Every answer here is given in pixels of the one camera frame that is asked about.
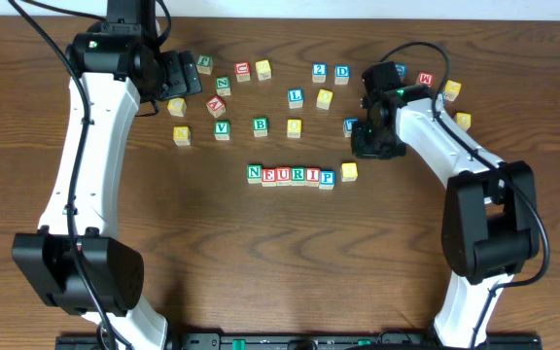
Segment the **blue P block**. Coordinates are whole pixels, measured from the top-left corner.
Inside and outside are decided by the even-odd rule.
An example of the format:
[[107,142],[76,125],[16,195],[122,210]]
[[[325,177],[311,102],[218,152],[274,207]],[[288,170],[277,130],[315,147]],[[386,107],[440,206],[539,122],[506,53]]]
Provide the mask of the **blue P block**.
[[332,190],[335,186],[335,172],[333,170],[320,171],[320,190]]

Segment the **red I block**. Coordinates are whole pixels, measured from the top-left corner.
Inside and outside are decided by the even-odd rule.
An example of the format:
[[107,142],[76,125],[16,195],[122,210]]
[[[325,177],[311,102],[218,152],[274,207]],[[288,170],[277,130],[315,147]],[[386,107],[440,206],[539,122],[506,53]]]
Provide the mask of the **red I block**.
[[321,169],[315,167],[307,167],[305,169],[305,185],[307,187],[318,188],[321,181]]

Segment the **green R block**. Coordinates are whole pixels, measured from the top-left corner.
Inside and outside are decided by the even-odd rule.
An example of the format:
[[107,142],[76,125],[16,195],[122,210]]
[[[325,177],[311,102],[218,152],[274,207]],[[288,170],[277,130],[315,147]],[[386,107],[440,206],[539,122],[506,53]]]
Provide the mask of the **green R block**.
[[304,186],[305,185],[305,168],[292,167],[291,168],[291,185]]

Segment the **red E block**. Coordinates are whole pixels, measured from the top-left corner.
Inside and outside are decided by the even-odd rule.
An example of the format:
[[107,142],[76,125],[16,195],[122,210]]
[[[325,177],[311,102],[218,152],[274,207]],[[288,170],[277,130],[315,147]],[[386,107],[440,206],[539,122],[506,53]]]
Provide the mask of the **red E block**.
[[276,171],[274,168],[263,168],[262,169],[262,186],[263,187],[276,187]]

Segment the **green N block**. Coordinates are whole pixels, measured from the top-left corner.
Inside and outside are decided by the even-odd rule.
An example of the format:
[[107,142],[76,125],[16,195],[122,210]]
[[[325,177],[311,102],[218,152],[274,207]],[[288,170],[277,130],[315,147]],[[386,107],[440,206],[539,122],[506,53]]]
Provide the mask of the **green N block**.
[[260,164],[247,165],[247,181],[249,184],[260,184],[262,182],[263,167]]

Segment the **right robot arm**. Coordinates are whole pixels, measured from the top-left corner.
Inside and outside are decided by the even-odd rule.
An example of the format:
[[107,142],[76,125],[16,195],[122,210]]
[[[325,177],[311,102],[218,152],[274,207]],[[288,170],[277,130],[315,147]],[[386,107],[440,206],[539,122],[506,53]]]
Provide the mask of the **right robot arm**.
[[446,349],[539,349],[535,335],[489,335],[505,285],[540,249],[534,174],[483,149],[426,85],[407,86],[392,62],[362,75],[367,118],[351,136],[358,158],[402,157],[412,148],[445,187],[441,245],[452,270],[442,309],[424,342]]

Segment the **yellow O block middle row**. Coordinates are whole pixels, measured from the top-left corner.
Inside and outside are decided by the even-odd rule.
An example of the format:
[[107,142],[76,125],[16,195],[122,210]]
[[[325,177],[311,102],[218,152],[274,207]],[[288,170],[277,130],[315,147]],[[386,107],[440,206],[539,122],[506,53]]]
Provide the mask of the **yellow O block middle row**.
[[320,89],[316,98],[316,107],[329,110],[333,101],[333,92],[327,89]]

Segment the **yellow o block row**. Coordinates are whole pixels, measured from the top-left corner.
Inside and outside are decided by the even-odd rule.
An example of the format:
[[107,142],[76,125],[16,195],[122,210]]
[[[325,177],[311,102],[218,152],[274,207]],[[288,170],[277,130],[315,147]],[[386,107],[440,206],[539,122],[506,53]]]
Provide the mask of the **yellow o block row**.
[[302,120],[288,119],[287,120],[287,137],[299,138],[302,132]]
[[316,98],[316,107],[329,110],[333,101],[333,92],[327,89],[320,89]]

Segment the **blue d block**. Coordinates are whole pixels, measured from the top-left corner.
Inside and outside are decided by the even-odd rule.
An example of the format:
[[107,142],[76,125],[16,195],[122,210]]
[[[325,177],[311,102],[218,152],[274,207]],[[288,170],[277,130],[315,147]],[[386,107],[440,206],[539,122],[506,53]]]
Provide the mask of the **blue d block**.
[[347,85],[350,79],[350,68],[348,65],[336,65],[334,67],[334,83],[336,85]]
[[407,66],[402,63],[396,63],[395,66],[399,77],[404,79],[406,77]]

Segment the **yellow O block bottom row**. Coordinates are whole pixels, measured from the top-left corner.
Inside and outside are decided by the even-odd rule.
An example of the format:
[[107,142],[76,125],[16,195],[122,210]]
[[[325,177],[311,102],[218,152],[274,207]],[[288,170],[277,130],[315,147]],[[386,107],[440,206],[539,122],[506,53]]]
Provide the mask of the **yellow O block bottom row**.
[[287,120],[287,137],[299,138],[302,132],[302,120],[288,119]]

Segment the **blue D block right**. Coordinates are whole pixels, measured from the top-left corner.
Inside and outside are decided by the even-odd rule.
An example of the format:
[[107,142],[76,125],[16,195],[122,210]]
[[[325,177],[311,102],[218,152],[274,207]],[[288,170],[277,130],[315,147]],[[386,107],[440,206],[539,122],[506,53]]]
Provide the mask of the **blue D block right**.
[[396,63],[395,66],[399,77],[404,79],[406,77],[407,66],[402,63]]

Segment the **blue L block right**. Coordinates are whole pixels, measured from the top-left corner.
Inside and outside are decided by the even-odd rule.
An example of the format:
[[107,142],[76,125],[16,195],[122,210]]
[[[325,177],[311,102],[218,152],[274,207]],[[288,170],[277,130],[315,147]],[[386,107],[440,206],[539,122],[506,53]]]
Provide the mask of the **blue L block right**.
[[439,103],[441,104],[442,107],[445,106],[445,104],[446,104],[446,99],[445,99],[445,97],[444,97],[444,93],[443,93],[443,92],[441,92],[441,93],[438,95],[437,100],[439,101]]

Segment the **yellow S block top row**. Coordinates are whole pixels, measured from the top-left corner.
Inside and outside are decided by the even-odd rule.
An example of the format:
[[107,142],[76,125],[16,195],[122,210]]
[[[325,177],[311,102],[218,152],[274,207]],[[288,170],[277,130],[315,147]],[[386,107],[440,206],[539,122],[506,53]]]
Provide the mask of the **yellow S block top row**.
[[257,61],[255,63],[255,66],[256,66],[257,76],[260,81],[269,80],[272,78],[271,65],[267,59]]

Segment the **blue L block centre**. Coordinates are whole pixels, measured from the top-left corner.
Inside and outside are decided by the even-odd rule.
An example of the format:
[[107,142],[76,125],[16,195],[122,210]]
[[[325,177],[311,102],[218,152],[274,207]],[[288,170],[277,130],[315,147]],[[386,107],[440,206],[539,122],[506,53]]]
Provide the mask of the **blue L block centre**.
[[288,90],[288,104],[290,109],[303,107],[303,90],[301,88],[291,88]]

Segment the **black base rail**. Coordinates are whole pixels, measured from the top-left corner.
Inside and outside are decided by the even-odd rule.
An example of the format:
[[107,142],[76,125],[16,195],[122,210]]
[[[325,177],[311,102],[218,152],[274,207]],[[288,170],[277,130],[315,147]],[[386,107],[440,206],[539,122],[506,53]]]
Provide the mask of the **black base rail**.
[[[98,350],[95,336],[59,336],[56,350]],[[434,338],[420,333],[384,332],[377,336],[333,335],[220,335],[216,333],[185,333],[179,340],[168,340],[164,349],[182,350],[341,350],[341,349],[457,349],[444,348]],[[538,335],[489,335],[486,342],[473,349],[541,350]]]

